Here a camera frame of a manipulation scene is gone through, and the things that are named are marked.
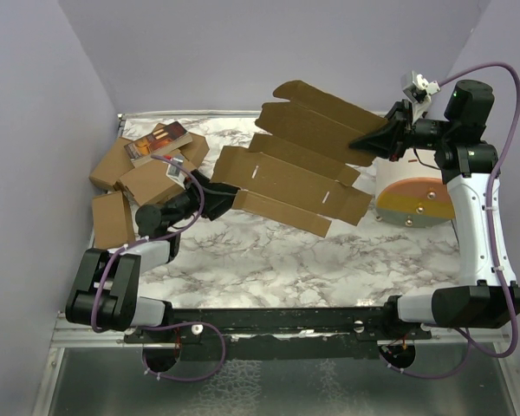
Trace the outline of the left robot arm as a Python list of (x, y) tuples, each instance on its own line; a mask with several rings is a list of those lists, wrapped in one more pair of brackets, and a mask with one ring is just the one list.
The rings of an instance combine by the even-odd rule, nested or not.
[(163, 204), (142, 205), (135, 214), (140, 240), (118, 249), (84, 252), (65, 307), (67, 321), (98, 333), (144, 327), (152, 340), (168, 340), (174, 330), (172, 305), (139, 296), (140, 278), (178, 255), (181, 233), (189, 227), (175, 230), (175, 225), (221, 217), (238, 191), (232, 185), (212, 183), (194, 170), (180, 194)]

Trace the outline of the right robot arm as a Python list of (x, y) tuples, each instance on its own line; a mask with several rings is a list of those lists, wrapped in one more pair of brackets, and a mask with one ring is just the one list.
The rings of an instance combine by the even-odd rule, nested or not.
[(483, 141), (494, 103), (491, 86), (458, 81), (443, 120), (414, 118), (413, 104), (396, 102), (382, 128), (350, 148), (397, 161), (424, 149), (434, 159), (452, 200), (460, 248), (460, 284), (428, 295), (399, 296), (380, 321), (399, 339), (413, 323), (442, 328), (501, 328), (520, 313), (520, 286), (510, 266), (498, 210), (497, 149)]

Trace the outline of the large bottom cardboard box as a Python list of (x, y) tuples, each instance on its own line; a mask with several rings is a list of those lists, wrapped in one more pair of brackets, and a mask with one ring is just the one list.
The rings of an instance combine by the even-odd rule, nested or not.
[(209, 150), (204, 136), (189, 132), (178, 121), (167, 125), (159, 123), (139, 139), (119, 137), (88, 178), (99, 189), (115, 191), (120, 187), (123, 174), (152, 161), (154, 154), (179, 151), (195, 166), (200, 166)]

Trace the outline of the small cardboard box left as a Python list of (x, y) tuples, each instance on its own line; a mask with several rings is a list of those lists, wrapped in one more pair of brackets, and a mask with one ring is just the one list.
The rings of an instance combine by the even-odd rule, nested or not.
[(93, 198), (94, 246), (112, 249), (135, 241), (129, 202), (123, 192), (111, 192)]

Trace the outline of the white round ceramic container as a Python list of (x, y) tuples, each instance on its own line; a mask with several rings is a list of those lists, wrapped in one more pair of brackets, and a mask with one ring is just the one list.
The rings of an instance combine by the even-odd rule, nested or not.
[(389, 224), (426, 228), (455, 218), (441, 171), (430, 150), (408, 149), (392, 162), (374, 161), (377, 216)]

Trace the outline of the paperback book dark cover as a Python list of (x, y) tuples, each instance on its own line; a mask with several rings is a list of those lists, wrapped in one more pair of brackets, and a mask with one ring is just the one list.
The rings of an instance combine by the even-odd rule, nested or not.
[(139, 167), (154, 155), (165, 156), (191, 142), (190, 133), (178, 121), (174, 121), (156, 126), (151, 133), (126, 144), (124, 149), (133, 166)]

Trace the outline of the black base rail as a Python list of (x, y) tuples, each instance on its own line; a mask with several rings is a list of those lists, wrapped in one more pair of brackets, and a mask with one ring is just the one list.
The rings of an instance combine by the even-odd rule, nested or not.
[(394, 320), (387, 307), (172, 309), (180, 330), (138, 328), (124, 338), (146, 349), (178, 346), (182, 358), (214, 361), (355, 358), (375, 360), (378, 344), (430, 339), (420, 325)]

